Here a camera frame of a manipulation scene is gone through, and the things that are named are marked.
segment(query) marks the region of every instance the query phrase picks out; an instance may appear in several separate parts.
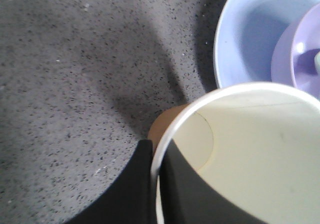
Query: speckled countertop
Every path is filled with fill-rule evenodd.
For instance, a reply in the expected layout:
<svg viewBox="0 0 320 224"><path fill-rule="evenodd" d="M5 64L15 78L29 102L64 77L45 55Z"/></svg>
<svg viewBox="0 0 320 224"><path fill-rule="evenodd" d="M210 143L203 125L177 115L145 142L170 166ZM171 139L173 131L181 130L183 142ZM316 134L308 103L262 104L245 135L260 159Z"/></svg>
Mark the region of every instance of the speckled countertop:
<svg viewBox="0 0 320 224"><path fill-rule="evenodd" d="M0 0L0 223L62 223L215 88L225 0Z"/></svg>

